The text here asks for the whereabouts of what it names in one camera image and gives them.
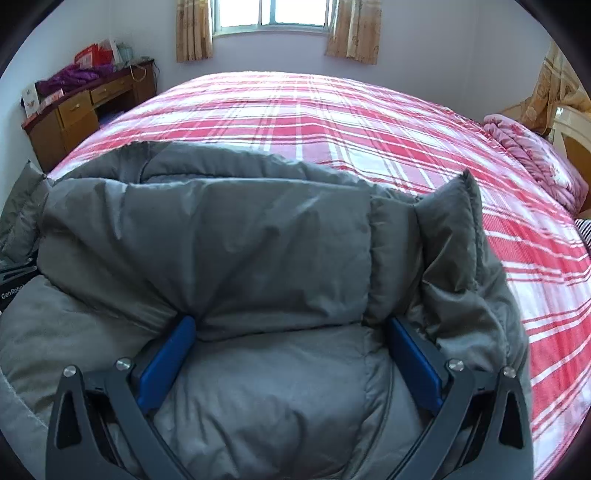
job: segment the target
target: blue gripper pad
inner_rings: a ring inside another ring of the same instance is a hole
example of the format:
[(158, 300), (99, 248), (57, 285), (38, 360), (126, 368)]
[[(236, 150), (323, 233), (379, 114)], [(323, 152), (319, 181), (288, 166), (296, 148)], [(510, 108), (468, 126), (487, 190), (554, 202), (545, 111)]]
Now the blue gripper pad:
[(195, 319), (184, 317), (146, 367), (137, 395), (139, 409), (144, 415), (161, 407), (196, 338)]
[[(443, 405), (441, 378), (396, 318), (387, 320), (386, 342), (415, 403), (434, 416)], [(426, 342), (416, 334), (417, 342)]]

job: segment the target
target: gray down jacket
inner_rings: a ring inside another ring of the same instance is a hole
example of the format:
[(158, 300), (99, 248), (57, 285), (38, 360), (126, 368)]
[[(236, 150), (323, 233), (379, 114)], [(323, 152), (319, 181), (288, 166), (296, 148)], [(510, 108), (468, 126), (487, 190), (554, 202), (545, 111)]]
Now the gray down jacket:
[(155, 424), (197, 479), (385, 479), (424, 428), (384, 346), (391, 315), (449, 358), (513, 366), (531, 394), (468, 172), (418, 199), (273, 155), (134, 143), (55, 184), (25, 171), (2, 259), (36, 245), (42, 275), (0, 317), (0, 430), (38, 480), (64, 366), (134, 356), (177, 312), (198, 341)]

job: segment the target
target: striped pillow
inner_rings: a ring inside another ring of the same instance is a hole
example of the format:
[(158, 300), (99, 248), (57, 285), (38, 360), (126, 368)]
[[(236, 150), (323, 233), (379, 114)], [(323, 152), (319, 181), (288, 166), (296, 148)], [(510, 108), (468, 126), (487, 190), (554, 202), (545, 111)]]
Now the striped pillow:
[(581, 239), (587, 246), (587, 251), (591, 252), (591, 219), (576, 218), (574, 224), (579, 230)]

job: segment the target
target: red plaid bedsheet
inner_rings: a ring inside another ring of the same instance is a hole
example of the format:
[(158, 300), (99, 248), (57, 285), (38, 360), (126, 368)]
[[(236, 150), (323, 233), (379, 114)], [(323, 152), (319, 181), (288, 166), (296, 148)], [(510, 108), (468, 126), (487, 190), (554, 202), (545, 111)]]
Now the red plaid bedsheet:
[(591, 405), (591, 262), (573, 221), (475, 122), (351, 80), (225, 73), (177, 86), (88, 138), (58, 178), (136, 140), (223, 143), (338, 168), (425, 194), (466, 167), (491, 247), (530, 336), (535, 473), (560, 459)]

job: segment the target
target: red bag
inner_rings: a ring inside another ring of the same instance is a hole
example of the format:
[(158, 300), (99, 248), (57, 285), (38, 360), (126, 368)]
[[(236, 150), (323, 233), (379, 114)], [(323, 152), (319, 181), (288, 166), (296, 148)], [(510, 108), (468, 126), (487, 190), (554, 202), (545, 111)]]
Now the red bag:
[(109, 64), (113, 61), (113, 51), (105, 50), (94, 43), (85, 48), (74, 57), (76, 63), (81, 69), (88, 70), (100, 65)]

